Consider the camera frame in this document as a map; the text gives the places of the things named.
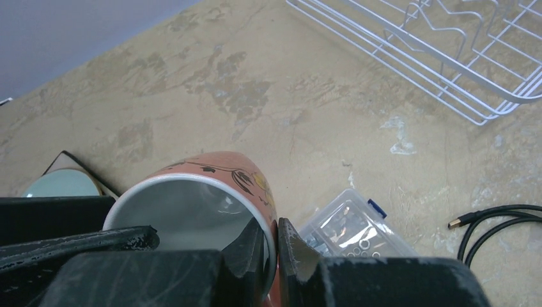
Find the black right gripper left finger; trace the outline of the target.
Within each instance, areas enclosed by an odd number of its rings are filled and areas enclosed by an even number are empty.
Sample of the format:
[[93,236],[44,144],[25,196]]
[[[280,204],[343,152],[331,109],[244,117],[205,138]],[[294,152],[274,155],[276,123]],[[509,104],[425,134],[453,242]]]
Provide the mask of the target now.
[[263,232],[251,219],[222,250],[158,250],[150,226],[1,248],[2,306],[260,306]]

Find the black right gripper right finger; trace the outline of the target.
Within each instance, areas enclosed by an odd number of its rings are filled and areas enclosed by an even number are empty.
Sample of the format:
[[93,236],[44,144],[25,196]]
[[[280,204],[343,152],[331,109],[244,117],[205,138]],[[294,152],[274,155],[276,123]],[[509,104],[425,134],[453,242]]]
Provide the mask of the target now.
[[282,306],[490,306],[476,277],[450,258],[324,257],[286,218],[278,223]]

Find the pink floral mug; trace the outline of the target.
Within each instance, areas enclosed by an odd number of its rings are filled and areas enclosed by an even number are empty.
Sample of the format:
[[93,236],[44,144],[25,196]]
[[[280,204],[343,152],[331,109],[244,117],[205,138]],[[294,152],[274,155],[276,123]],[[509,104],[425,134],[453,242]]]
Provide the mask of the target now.
[[150,225],[161,250],[222,250],[251,220],[264,236],[263,302],[280,306],[274,197],[262,171],[242,153],[202,153],[158,170],[114,202],[103,228]]

